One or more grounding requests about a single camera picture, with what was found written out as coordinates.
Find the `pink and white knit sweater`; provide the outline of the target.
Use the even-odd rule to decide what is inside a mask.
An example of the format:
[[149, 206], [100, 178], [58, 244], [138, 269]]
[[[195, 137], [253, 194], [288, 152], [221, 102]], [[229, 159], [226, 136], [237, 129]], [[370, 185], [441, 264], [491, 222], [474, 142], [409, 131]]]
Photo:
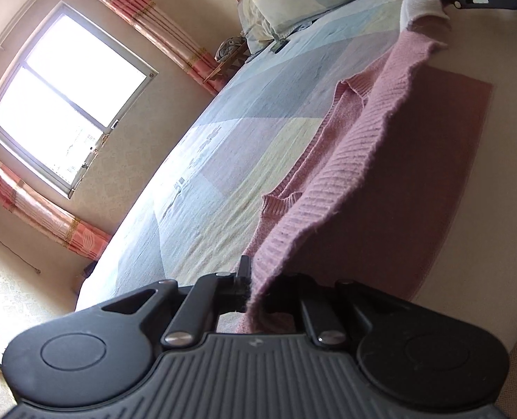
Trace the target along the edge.
[[396, 43], [342, 80], [263, 199], [242, 333], [284, 331], [284, 273], [351, 279], [517, 341], [517, 10], [403, 0]]

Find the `left orange curtain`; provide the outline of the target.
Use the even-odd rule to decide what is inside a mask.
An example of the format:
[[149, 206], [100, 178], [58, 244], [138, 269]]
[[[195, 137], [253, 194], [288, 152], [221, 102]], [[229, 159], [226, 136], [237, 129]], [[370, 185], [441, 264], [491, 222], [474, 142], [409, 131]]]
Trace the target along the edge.
[[48, 200], [0, 161], [0, 205], [52, 241], [99, 260], [111, 236]]

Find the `orange curtain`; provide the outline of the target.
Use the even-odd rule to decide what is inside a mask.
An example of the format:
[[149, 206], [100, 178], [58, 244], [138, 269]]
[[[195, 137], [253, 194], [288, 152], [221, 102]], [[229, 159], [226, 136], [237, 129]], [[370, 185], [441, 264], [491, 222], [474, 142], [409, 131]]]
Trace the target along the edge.
[[98, 0], [215, 96], [225, 86], [212, 55], [153, 0]]
[[52, 241], [99, 260], [111, 236], [48, 200], [0, 161], [0, 205]]

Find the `small dark object on bed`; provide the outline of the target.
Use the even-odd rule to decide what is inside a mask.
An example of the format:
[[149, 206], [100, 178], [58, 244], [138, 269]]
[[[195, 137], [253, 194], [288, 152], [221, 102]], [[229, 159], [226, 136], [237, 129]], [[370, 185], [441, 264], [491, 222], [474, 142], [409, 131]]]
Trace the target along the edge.
[[276, 41], [272, 48], [271, 48], [271, 51], [275, 54], [277, 54], [281, 49], [283, 49], [287, 44], [289, 44], [289, 41], [287, 39], [282, 39], [282, 40], [278, 40]]

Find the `far patchwork pillow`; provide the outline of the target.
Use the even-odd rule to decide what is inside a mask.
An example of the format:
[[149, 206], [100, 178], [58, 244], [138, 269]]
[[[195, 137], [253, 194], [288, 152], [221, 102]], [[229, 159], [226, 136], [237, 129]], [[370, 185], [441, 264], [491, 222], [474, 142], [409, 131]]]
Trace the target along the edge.
[[240, 1], [238, 16], [243, 37], [252, 55], [260, 53], [275, 40], [273, 29], [253, 0]]

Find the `patchwork pastel bed sheet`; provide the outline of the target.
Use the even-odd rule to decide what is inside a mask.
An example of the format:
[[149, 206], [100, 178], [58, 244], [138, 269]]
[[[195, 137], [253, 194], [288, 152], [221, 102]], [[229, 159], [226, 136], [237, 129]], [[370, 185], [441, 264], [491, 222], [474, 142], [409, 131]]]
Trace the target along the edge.
[[263, 196], [290, 171], [336, 85], [398, 38], [402, 0], [357, 0], [240, 68], [171, 151], [83, 282], [91, 307], [163, 279], [234, 269]]

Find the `wooden nightstand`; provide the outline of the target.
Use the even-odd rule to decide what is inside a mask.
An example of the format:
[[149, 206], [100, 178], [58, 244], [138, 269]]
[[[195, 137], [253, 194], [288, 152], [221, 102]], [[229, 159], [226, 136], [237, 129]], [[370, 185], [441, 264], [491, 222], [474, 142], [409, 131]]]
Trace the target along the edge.
[[238, 46], [208, 74], [203, 80], [203, 85], [211, 88], [216, 93], [220, 92], [249, 58], [250, 51], [247, 44]]

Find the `right orange curtain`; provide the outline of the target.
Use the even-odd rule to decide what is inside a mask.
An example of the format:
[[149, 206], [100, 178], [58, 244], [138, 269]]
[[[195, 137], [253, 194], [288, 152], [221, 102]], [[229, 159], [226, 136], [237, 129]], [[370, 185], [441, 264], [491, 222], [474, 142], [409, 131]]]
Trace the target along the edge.
[[225, 86], [212, 55], [153, 0], [98, 0], [215, 96]]

